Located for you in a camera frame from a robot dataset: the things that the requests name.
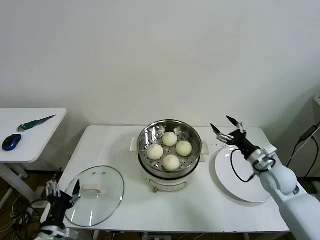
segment power cord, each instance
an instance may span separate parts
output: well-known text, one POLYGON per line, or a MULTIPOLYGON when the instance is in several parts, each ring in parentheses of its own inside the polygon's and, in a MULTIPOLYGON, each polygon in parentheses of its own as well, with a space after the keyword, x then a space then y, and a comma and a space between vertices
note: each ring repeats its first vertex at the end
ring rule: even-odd
POLYGON ((254 179, 254 177, 255 177, 255 173, 253 173, 249 178, 248 178, 248 180, 243 180, 239 175, 238 175, 238 173, 236 172, 236 170, 235 170, 235 167, 234 167, 234 163, 233 163, 233 156, 234 156, 234 152, 236 152, 236 151, 240 151, 240 149, 235 149, 235 150, 233 150, 232 152, 231 152, 231 157, 230 157, 230 162, 231 162, 231 167, 232 167, 232 170, 233 170, 233 172, 234 172, 234 174, 236 175, 236 177, 241 181, 241 182, 243 182, 243 183, 248 183, 248 182, 250 182, 252 179, 254 179))
POLYGON ((308 129, 308 131, 306 131, 306 132, 300 137, 300 139, 299 139, 299 141, 298 141, 297 144, 299 144, 299 143, 301 143, 301 142, 304 142, 304 141, 305 141, 305 143, 304 143, 301 147, 299 147, 299 149, 288 159, 289 162, 290 162, 290 160, 291 160, 295 155, 297 155, 297 153, 309 142, 309 140, 316 134, 316 132, 317 132, 319 129, 320 129, 320 127, 317 127, 317 126, 314 125, 314 126, 310 127, 310 128, 308 129))
POLYGON ((310 127, 300 138, 299 141, 295 144, 293 152, 291 157, 288 159, 288 163, 286 165, 286 167, 288 168, 292 159, 296 156, 296 154, 309 142, 310 139, 312 139, 316 145, 316 155, 315 155, 315 159, 311 165, 311 167, 309 168, 308 172, 306 173, 306 175, 304 176, 305 178, 309 175, 309 173, 311 172, 312 168, 314 167, 314 165, 317 162, 318 159, 318 155, 319 155, 319 145, 317 140, 315 139, 314 135, 316 134, 316 132, 320 129, 320 122, 317 125, 313 125, 312 127, 310 127), (297 151, 297 147, 300 143, 305 142, 297 151))
POLYGON ((318 159, 318 155, 319 155, 319 145, 318 145, 318 143, 317 143, 317 140, 316 140, 313 136, 312 136, 311 138, 312 138, 312 140, 314 141, 314 143, 315 143, 315 145, 316 145, 316 155, 315 155, 315 159, 314 159, 314 161, 313 161, 313 163, 312 163, 309 171, 308 171, 308 172, 306 173, 306 175, 304 176, 305 178, 309 175, 309 173, 311 172, 312 168, 313 168, 314 165, 316 164, 317 159, 318 159))

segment robotic hand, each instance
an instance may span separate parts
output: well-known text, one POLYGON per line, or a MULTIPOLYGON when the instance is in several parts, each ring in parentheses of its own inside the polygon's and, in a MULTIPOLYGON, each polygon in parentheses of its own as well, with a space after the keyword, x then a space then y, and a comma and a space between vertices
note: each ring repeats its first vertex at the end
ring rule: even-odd
POLYGON ((275 164, 273 156, 277 149, 273 145, 263 149, 254 146, 246 138, 243 124, 232 117, 227 118, 237 130, 223 134, 211 124, 217 139, 238 147, 244 158, 251 163, 254 174, 278 204, 283 220, 297 240, 319 240, 320 202, 304 190, 293 171, 282 164, 275 164))
POLYGON ((72 196, 60 191, 59 184, 55 180, 46 183, 45 192, 51 206, 46 221, 41 224, 36 240, 77 239, 79 233, 71 228, 66 228, 64 218, 66 211, 81 198, 79 194, 80 181, 77 181, 72 196))

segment blue mouse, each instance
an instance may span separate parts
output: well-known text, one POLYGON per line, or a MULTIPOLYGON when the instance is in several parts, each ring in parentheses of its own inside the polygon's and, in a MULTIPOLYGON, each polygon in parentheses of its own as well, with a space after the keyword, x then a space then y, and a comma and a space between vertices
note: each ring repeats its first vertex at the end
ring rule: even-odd
POLYGON ((21 134, 12 134, 8 136, 2 143, 2 149, 5 151, 11 151, 16 148, 21 140, 21 134))

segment white table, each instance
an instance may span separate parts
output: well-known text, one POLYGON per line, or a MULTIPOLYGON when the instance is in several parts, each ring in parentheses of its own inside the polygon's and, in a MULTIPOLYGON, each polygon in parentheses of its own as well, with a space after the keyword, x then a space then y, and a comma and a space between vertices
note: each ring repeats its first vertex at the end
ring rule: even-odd
MULTIPOLYGON (((121 205, 106 221, 90 229, 136 232, 205 232, 205 233, 267 233, 288 232, 274 200, 248 203, 236 200, 221 190, 210 168, 215 153, 223 148, 209 127, 196 127, 210 154, 200 162, 188 185, 177 192, 153 193, 141 174, 137 153, 129 152, 139 126, 89 126, 61 179, 60 189, 82 171, 107 165, 123 176, 125 192, 121 205)), ((234 128, 221 128, 229 133, 234 128)), ((269 143, 260 128, 249 128, 248 138, 258 146, 269 143)), ((66 227, 81 228, 64 220, 66 227)))
MULTIPOLYGON (((18 164, 33 163, 38 159, 66 114, 67 110, 65 108, 0 109, 0 177, 29 201, 39 199, 40 196, 21 180, 21 178, 28 177, 28 174, 18 164), (22 135, 22 138, 15 149, 11 151, 4 151, 2 149, 3 141, 8 136, 16 134, 18 126, 52 115, 56 116, 41 125, 35 126, 24 132, 19 132, 19 134, 22 135), (13 168, 18 175, 11 171, 6 164, 10 164, 10 168, 13 168)), ((11 191, 9 190, 1 200, 0 208, 6 202, 10 194, 11 191)))

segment table leg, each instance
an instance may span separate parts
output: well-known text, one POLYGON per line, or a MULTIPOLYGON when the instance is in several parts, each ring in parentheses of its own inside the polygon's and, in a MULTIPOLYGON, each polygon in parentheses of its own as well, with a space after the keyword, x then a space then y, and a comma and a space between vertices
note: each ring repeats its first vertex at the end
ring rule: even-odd
POLYGON ((21 167, 21 164, 10 164, 9 166, 13 168, 18 175, 22 175, 23 179, 29 177, 28 173, 21 167))
POLYGON ((0 177, 16 189, 20 194, 25 196, 30 202, 40 199, 40 195, 34 192, 27 184, 24 183, 10 168, 0 163, 0 177))

